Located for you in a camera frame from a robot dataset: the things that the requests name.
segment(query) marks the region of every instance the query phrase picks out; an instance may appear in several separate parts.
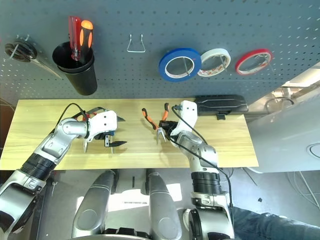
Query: pliers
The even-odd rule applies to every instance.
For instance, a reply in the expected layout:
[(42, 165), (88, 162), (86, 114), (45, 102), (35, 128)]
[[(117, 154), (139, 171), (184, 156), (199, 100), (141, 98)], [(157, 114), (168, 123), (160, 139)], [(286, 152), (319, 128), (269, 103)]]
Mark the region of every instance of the pliers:
[[(152, 128), (156, 130), (156, 144), (158, 144), (159, 141), (159, 135), (161, 134), (164, 141), (166, 142), (166, 137), (165, 137), (165, 131), (162, 127), (159, 127), (153, 120), (152, 118), (148, 115), (147, 110), (145, 108), (142, 108), (142, 114), (144, 118), (152, 125)], [(169, 114), (169, 103), (164, 104), (164, 113), (162, 116), (162, 121), (166, 121), (167, 117)]]

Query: tool holder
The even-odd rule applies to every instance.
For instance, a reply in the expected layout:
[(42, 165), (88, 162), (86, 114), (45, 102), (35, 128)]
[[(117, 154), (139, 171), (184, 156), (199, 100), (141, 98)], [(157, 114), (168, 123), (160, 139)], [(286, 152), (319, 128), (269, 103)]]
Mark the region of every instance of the tool holder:
[(84, 96), (93, 94), (98, 88), (93, 50), (89, 50), (84, 63), (73, 60), (71, 55), (70, 43), (64, 42), (54, 49), (52, 58), (79, 94)]

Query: wooden table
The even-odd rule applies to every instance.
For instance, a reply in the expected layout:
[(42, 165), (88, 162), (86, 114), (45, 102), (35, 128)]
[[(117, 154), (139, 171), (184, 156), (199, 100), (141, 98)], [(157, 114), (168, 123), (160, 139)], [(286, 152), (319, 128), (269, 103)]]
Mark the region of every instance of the wooden table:
[[(143, 118), (146, 108), (155, 122), (164, 112), (164, 103), (171, 106), (183, 99), (36, 99), (19, 100), (10, 126), (0, 170), (19, 169), (41, 141), (54, 128), (60, 114), (69, 103), (77, 103), (84, 110), (104, 107), (114, 110), (125, 122), (118, 123), (113, 141), (128, 143), (110, 153), (103, 140), (93, 140), (83, 151), (83, 139), (75, 139), (56, 170), (123, 169), (123, 168), (188, 168), (188, 159), (170, 142), (156, 143), (156, 132)], [(65, 118), (79, 112), (72, 106)], [(177, 121), (169, 112), (168, 120)], [(257, 167), (258, 161), (243, 115), (230, 115), (226, 120), (215, 116), (201, 116), (195, 128), (212, 145), (219, 156), (220, 167)]]

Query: pegboard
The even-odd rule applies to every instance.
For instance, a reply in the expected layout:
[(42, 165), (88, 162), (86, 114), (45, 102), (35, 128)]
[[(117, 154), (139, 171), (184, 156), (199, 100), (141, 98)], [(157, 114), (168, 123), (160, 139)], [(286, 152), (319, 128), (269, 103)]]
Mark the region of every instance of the pegboard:
[[(98, 90), (79, 95), (52, 61), (55, 47), (68, 41), (68, 16), (94, 24), (93, 50)], [(320, 59), (318, 0), (11, 0), (0, 3), (0, 96), (18, 99), (67, 98), (184, 98), (240, 94), (248, 103), (281, 86)], [(143, 34), (145, 53), (140, 48)], [(62, 79), (35, 66), (8, 60), (6, 43), (30, 35), (40, 57)], [(200, 54), (215, 48), (231, 55), (228, 72), (196, 76), (184, 82), (163, 80), (161, 57), (175, 48)], [(268, 48), (274, 58), (250, 76), (235, 72), (245, 53)]]

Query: blue tape roll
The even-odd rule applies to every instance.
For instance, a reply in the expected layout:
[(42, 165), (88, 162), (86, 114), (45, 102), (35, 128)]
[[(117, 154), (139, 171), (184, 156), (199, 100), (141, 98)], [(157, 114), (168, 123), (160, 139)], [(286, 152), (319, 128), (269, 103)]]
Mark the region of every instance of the blue tape roll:
[[(167, 71), (168, 64), (177, 58), (186, 58), (192, 62), (193, 64), (192, 68), (188, 69), (189, 75), (186, 72), (183, 74), (174, 75)], [(200, 68), (201, 68), (201, 56), (196, 50), (192, 48), (174, 49), (168, 52), (166, 55), (164, 55), (163, 58), (161, 58), (159, 63), (159, 73), (161, 77), (163, 77), (164, 80), (174, 82), (174, 83), (182, 82), (194, 77), (199, 72)]]

